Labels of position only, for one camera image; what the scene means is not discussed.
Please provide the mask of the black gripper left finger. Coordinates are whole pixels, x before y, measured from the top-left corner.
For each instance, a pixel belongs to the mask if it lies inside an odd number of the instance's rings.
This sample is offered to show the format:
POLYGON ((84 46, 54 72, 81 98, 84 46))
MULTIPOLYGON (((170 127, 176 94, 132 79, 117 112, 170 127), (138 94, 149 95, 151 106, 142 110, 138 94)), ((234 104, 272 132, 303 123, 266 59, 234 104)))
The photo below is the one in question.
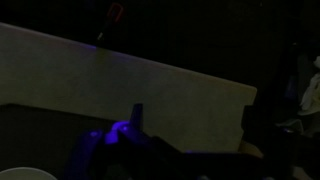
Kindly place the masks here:
POLYGON ((91 159, 102 135, 101 130, 95 130, 78 138, 66 164, 65 180, 91 180, 91 159))

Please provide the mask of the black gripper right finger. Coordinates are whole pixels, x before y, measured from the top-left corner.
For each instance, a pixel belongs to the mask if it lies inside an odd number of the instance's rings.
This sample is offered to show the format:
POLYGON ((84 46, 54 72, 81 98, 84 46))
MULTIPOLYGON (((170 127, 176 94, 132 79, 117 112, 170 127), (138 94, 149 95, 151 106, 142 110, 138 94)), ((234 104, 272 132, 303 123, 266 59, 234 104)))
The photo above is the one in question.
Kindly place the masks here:
POLYGON ((142 129, 143 127, 143 105, 142 104, 137 103, 133 106, 129 123, 137 130, 142 129))

